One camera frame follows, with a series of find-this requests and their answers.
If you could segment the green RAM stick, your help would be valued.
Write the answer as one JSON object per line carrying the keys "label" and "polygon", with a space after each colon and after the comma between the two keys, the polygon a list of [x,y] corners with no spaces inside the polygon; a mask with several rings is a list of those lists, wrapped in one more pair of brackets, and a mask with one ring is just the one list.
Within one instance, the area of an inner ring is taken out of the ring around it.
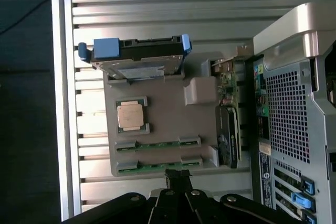
{"label": "green RAM stick", "polygon": [[190,147],[198,146],[197,141],[189,142],[163,142],[163,143],[151,143],[151,144],[142,144],[137,141],[129,143],[117,143],[115,148],[117,152],[126,152],[126,151],[140,151],[140,150],[151,150],[155,148],[170,148],[170,147]]}
{"label": "green RAM stick", "polygon": [[201,162],[174,162],[174,163],[159,163],[159,164],[140,164],[137,163],[134,166],[121,167],[118,168],[119,174],[130,174],[130,173],[153,173],[161,172],[166,169],[182,169],[182,168],[193,168],[201,167],[203,164]]}

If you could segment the blue expansion slot clip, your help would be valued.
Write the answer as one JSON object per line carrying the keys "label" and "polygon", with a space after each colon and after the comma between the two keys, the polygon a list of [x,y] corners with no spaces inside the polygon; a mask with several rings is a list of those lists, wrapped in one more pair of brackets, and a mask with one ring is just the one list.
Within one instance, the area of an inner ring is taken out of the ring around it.
{"label": "blue expansion slot clip", "polygon": [[291,201],[300,205],[302,208],[316,213],[316,201],[304,193],[291,193]]}
{"label": "blue expansion slot clip", "polygon": [[315,195],[314,181],[308,177],[301,176],[301,189],[304,193],[308,195]]}
{"label": "blue expansion slot clip", "polygon": [[317,224],[317,219],[313,214],[306,211],[305,209],[303,209],[301,212],[302,212],[302,221],[305,224]]}

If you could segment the graphics card with black cooler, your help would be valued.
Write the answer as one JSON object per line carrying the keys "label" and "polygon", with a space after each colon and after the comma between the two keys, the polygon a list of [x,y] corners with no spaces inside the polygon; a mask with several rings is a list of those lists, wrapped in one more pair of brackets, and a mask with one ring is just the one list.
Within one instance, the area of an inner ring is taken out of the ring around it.
{"label": "graphics card with black cooler", "polygon": [[235,55],[211,62],[219,98],[216,119],[220,163],[231,169],[238,167],[248,132],[245,60],[249,56],[246,46],[238,46]]}

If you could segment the silver CPU chip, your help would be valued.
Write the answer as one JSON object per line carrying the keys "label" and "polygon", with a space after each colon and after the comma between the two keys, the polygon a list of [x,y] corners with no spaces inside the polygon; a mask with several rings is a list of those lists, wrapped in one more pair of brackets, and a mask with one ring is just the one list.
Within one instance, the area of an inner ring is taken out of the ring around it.
{"label": "silver CPU chip", "polygon": [[117,105],[118,127],[123,131],[137,131],[144,126],[143,105],[139,101],[122,101]]}

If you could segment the grey plastic parts rack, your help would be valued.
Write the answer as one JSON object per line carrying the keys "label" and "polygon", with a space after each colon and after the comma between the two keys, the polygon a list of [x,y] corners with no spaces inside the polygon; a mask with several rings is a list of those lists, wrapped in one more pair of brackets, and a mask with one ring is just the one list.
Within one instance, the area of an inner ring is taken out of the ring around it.
{"label": "grey plastic parts rack", "polygon": [[[183,73],[151,80],[111,80],[104,76],[110,167],[113,176],[118,168],[140,164],[201,162],[201,167],[219,166],[216,108],[216,78],[211,75],[211,62],[221,59],[219,51],[189,55]],[[144,126],[137,131],[118,127],[117,105],[122,101],[139,101],[143,105]],[[197,141],[198,146],[155,148],[117,152],[117,143],[142,144]]]}

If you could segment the grey PC case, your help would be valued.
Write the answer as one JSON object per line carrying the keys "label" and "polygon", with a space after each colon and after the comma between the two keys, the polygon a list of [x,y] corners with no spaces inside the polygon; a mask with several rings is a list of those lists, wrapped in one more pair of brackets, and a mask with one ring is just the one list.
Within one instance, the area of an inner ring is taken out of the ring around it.
{"label": "grey PC case", "polygon": [[316,213],[305,210],[317,224],[336,224],[336,0],[293,8],[253,43],[255,194],[263,205],[302,221],[304,208],[291,193],[304,193],[301,176],[308,177]]}

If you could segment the hard disk in blue caddy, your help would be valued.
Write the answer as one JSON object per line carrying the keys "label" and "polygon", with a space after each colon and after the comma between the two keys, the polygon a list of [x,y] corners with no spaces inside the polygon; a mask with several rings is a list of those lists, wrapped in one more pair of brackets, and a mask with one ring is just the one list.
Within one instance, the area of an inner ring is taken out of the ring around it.
{"label": "hard disk in blue caddy", "polygon": [[78,44],[81,61],[106,73],[111,80],[146,80],[181,73],[184,60],[192,51],[189,35],[169,38],[95,39],[93,49]]}

